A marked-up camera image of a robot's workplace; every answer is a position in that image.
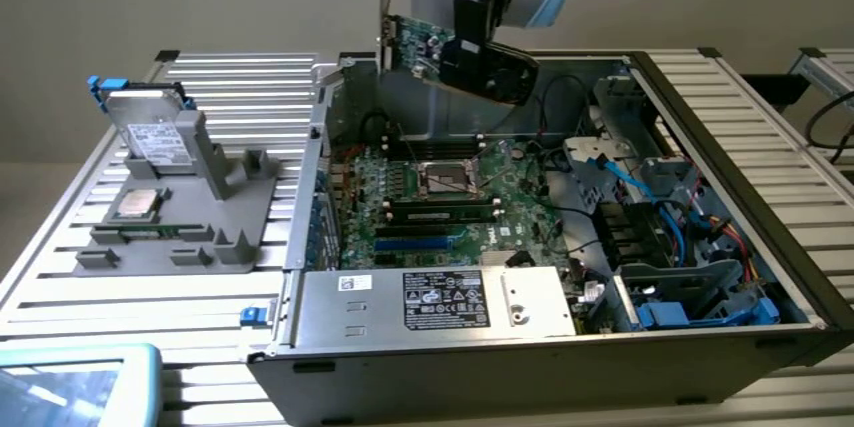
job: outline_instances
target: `monitor screen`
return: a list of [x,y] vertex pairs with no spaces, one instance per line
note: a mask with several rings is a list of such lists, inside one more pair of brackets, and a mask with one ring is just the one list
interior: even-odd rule
[[0,419],[15,427],[94,427],[121,362],[0,368]]

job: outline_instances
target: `warning label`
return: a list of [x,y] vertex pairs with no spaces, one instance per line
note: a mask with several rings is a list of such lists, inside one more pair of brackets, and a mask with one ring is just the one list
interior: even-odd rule
[[480,271],[402,274],[402,309],[409,330],[488,327]]
[[189,165],[189,153],[174,125],[127,124],[127,132],[151,165]]

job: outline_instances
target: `white wall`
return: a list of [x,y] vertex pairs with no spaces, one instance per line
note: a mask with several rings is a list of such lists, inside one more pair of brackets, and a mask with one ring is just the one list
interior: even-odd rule
[[[408,0],[393,10],[408,11]],[[376,0],[1,0],[0,160],[78,161],[106,126],[87,75],[137,77],[163,48],[369,49]],[[854,46],[849,0],[568,0],[520,47],[717,47],[741,70],[801,45]]]

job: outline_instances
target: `aluminum rail platform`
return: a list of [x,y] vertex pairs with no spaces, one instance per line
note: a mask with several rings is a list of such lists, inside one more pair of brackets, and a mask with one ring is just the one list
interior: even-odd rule
[[[854,302],[849,184],[721,59],[648,51],[776,215],[845,299]],[[181,54],[153,72],[180,80],[208,116],[210,137],[234,153],[265,148],[282,161],[262,255],[240,275],[73,278],[74,250],[126,176],[110,130],[0,284],[0,348],[150,342],[162,353],[162,426],[284,426],[240,362],[269,329],[240,329],[249,304],[276,297],[308,114],[310,54]],[[574,383],[582,388],[582,381]],[[854,348],[816,367],[781,369],[719,405],[442,422],[465,426],[854,425]]]
[[[789,73],[805,77],[809,83],[824,92],[829,101],[854,90],[854,49],[803,48]],[[844,105],[854,113],[854,99]],[[832,149],[816,148],[816,151],[825,158],[833,154]],[[848,178],[854,178],[854,148],[841,152],[833,165]]]

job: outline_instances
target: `circuit board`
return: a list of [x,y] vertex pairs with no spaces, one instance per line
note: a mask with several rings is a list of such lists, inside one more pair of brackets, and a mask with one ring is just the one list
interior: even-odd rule
[[437,82],[438,54],[444,44],[453,39],[453,31],[398,15],[390,16],[388,21],[394,24],[392,68]]
[[[424,163],[389,161],[378,149],[369,147],[357,152],[344,167],[346,179],[338,202],[341,268],[500,265],[506,256],[518,251],[529,254],[536,265],[565,266],[565,247],[554,227],[558,217],[520,191],[517,184],[524,178],[529,159],[510,160],[510,148],[512,141],[504,140],[486,146],[476,159],[456,161],[456,165],[473,164],[470,178],[464,179],[461,173],[448,171],[452,161],[434,162],[444,170],[436,170],[440,177],[433,179],[428,168],[421,168]],[[386,240],[377,241],[376,234],[382,228],[388,232],[382,219],[382,204],[386,205],[388,199],[402,203],[436,199],[490,199],[493,202],[500,199],[494,204],[498,215],[493,222],[460,222],[446,226],[445,238],[452,239],[449,248],[382,248],[376,252],[377,242]]]

